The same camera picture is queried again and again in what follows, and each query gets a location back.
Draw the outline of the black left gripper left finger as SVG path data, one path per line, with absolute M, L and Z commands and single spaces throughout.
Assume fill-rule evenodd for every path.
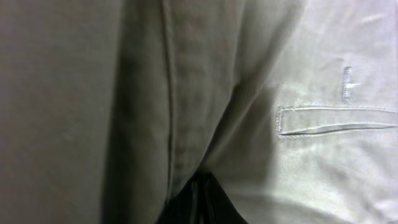
M 166 203 L 156 224 L 200 224 L 200 190 L 195 174 L 178 195 Z

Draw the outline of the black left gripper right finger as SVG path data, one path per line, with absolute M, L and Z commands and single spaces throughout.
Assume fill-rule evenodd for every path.
M 220 183 L 212 173 L 202 176 L 204 194 L 204 223 L 248 224 L 238 213 Z

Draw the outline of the beige khaki shorts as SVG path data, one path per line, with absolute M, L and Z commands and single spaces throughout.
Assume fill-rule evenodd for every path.
M 1 222 L 397 222 L 396 1 L 1 2 Z

